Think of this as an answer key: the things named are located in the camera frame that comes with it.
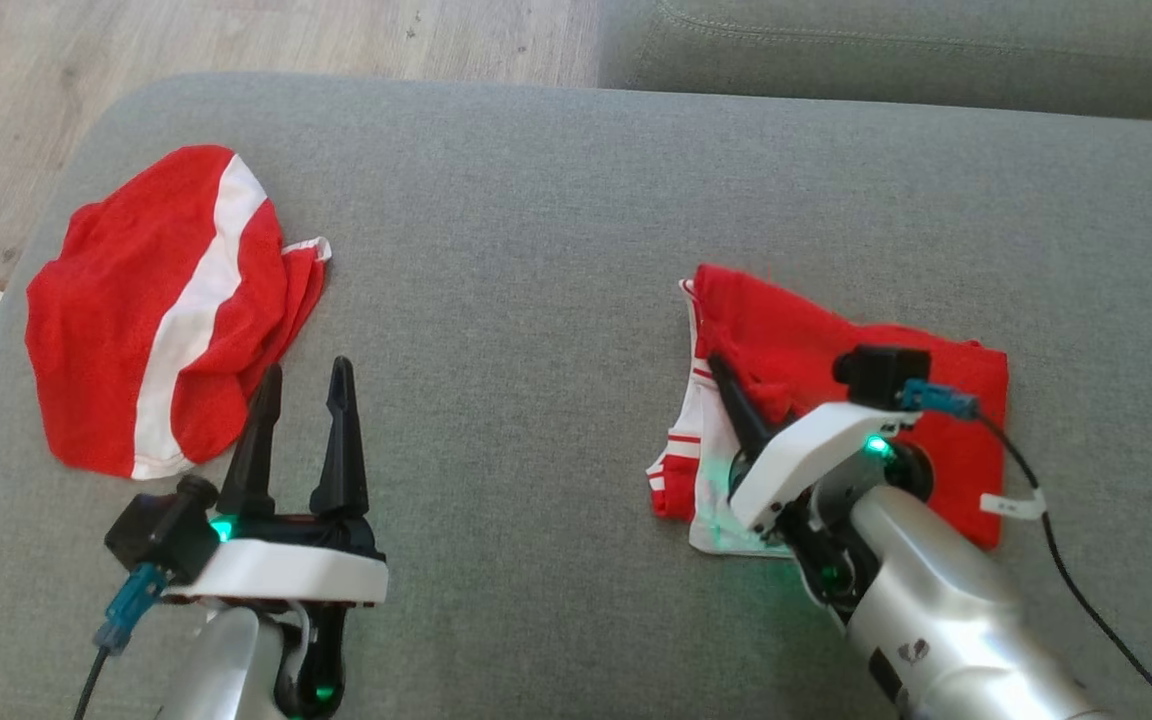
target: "sofa armrest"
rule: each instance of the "sofa armrest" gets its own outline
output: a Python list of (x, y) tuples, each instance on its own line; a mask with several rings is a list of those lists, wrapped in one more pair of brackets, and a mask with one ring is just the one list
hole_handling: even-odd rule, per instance
[(1152, 0), (604, 0), (599, 85), (1152, 118)]

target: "gray sofa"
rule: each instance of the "gray sofa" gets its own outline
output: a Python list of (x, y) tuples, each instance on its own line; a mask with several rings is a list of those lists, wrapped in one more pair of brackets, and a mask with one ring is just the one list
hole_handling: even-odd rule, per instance
[(600, 85), (1152, 118), (1152, 0), (604, 0)]
[[(51, 457), (24, 286), (78, 205), (200, 142), (241, 152), (288, 238), (335, 249), (285, 356), (273, 492), (306, 501), (351, 356), (393, 582), (348, 626), (341, 717), (890, 720), (791, 568), (702, 556), (649, 509), (687, 372), (675, 282), (700, 262), (1006, 350), (1066, 560), (1152, 667), (1152, 122), (221, 74), (109, 109), (5, 295), (0, 717), (73, 712), (123, 578), (105, 529), (173, 484)], [(996, 560), (1091, 692), (1152, 717), (1041, 530), (1007, 524)], [(151, 612), (91, 717), (153, 717), (199, 622)]]

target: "wooden floor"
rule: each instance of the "wooden floor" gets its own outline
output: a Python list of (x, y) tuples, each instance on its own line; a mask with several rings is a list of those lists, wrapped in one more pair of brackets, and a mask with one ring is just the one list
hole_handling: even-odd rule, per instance
[(109, 103), (196, 70), (591, 86), (598, 0), (0, 0), (0, 282)]

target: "blue cable connector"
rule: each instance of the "blue cable connector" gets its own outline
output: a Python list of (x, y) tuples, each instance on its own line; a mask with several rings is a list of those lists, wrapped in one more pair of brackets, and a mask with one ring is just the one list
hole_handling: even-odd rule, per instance
[(119, 589), (109, 607), (105, 609), (105, 624), (96, 630), (92, 642), (97, 647), (109, 651), (109, 655), (122, 655), (132, 638), (132, 629), (142, 616), (154, 607), (168, 586), (168, 577), (151, 562), (136, 566), (122, 589)]
[(980, 414), (980, 401), (977, 396), (958, 392), (950, 386), (938, 386), (918, 379), (905, 381), (901, 407), (911, 411), (932, 410), (937, 414), (949, 414), (961, 420), (975, 420)]

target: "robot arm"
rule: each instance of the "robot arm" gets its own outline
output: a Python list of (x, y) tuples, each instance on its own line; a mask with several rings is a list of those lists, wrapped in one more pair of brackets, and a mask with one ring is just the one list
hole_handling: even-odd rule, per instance
[[(710, 365), (723, 409), (749, 414), (735, 376)], [(901, 393), (930, 369), (918, 351), (856, 348), (836, 366), (849, 402), (742, 447), (753, 464), (733, 479), (733, 515), (794, 550), (808, 592), (905, 719), (1111, 717), (1021, 623), (1005, 571), (924, 505), (931, 469), (890, 438), (919, 419)]]
[[(353, 366), (338, 357), (332, 369), (332, 430), (310, 514), (278, 515), (270, 497), (280, 395), (282, 370), (273, 365), (252, 397), (219, 493), (187, 477), (175, 497), (136, 497), (105, 537), (128, 570), (151, 564), (174, 579), (165, 602), (214, 609), (159, 720), (334, 715), (346, 689), (340, 646), (348, 611), (387, 596), (389, 568), (365, 518)], [(209, 523), (212, 502), (220, 516)], [(297, 624), (279, 620), (288, 612)]]

